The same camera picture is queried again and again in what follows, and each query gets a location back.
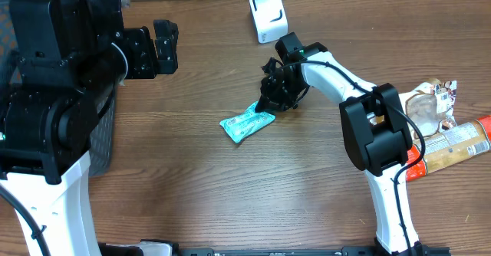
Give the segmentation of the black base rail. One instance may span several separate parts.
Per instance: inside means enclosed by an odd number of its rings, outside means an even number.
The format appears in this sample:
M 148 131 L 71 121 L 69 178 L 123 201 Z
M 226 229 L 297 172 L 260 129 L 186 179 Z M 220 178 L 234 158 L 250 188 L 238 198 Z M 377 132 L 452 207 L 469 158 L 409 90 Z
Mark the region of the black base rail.
M 339 249 L 299 250 L 213 250 L 212 248 L 181 248 L 177 243 L 143 239 L 138 244 L 112 245 L 99 243 L 102 255 L 163 255 L 163 256 L 373 256 L 389 255 L 381 246 L 344 246 Z

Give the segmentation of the orange pasta package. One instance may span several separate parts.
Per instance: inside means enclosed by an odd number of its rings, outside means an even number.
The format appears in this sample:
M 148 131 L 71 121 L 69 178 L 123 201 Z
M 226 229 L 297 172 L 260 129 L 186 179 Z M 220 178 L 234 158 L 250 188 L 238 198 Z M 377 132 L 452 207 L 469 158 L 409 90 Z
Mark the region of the orange pasta package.
M 406 173 L 408 182 L 490 151 L 490 116 L 424 139 L 424 158 Z

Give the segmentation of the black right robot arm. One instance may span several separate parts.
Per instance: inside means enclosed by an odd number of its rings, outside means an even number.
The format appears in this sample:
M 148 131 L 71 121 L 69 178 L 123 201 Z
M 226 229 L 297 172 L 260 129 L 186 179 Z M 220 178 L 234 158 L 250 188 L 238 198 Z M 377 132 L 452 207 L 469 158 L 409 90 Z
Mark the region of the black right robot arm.
M 263 66 L 261 96 L 236 117 L 220 121 L 235 142 L 295 109 L 310 88 L 339 107 L 344 147 L 352 164 L 364 172 L 377 220 L 377 255 L 427 255 L 416 233 L 408 203 L 406 171 L 412 133 L 419 130 L 403 111 L 391 84 L 376 85 L 342 67 L 316 42 L 303 45 L 293 32 L 275 44 L 277 58 Z

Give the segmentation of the white barcode scanner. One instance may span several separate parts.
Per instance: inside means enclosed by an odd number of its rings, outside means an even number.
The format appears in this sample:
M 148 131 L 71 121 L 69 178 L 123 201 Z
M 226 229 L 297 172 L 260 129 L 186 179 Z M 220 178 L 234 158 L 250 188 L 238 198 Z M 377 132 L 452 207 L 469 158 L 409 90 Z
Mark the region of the white barcode scanner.
M 282 0 L 249 0 L 258 42 L 266 44 L 288 34 Z

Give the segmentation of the teal snack bar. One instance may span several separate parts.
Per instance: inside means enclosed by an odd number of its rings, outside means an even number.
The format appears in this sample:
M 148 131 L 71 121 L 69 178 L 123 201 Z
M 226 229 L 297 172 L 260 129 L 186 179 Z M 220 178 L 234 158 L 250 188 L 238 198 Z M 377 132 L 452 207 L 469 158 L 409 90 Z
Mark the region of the teal snack bar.
M 241 143 L 245 138 L 268 126 L 275 120 L 275 115 L 267 112 L 256 113 L 258 101 L 251 104 L 244 113 L 224 119 L 219 125 L 234 143 Z

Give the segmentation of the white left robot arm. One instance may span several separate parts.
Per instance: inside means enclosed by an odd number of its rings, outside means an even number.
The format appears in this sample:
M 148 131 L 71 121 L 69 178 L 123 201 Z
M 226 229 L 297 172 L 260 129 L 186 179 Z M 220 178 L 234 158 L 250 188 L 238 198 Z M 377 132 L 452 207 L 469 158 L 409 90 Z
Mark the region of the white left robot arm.
M 16 47 L 1 66 L 1 196 L 32 255 L 173 256 L 176 244 L 97 240 L 91 135 L 112 137 L 117 87 L 178 67 L 178 27 L 126 28 L 122 0 L 8 0 Z

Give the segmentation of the clear brown snack bag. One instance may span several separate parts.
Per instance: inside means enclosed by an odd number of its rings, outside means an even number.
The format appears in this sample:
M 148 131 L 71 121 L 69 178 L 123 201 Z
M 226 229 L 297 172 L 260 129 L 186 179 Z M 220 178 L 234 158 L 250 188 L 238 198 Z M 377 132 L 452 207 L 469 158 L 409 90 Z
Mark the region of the clear brown snack bag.
M 456 92 L 456 80 L 430 78 L 399 96 L 404 113 L 428 137 L 457 126 L 453 115 Z

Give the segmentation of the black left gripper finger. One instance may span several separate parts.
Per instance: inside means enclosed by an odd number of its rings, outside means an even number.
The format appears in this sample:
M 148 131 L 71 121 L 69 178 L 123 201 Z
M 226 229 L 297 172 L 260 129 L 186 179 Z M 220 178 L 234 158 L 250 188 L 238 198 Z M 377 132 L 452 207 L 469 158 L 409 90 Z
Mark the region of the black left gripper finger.
M 168 44 L 173 49 L 176 49 L 179 36 L 178 25 L 169 20 L 154 20 L 153 26 L 157 48 L 162 48 L 165 44 Z
M 174 74 L 178 68 L 176 46 L 172 43 L 157 43 L 159 74 Z

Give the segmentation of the grey plastic basket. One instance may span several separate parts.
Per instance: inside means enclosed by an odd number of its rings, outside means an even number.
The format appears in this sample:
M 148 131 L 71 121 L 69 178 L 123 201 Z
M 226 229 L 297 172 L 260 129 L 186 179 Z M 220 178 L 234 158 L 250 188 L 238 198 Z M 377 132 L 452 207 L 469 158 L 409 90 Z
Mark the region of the grey plastic basket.
M 21 83 L 20 74 L 13 59 L 13 53 L 18 49 L 8 10 L 9 1 L 1 0 L 1 91 L 4 91 L 10 84 Z M 110 167 L 115 108 L 116 99 L 112 97 L 102 120 L 91 133 L 89 176 L 102 176 Z

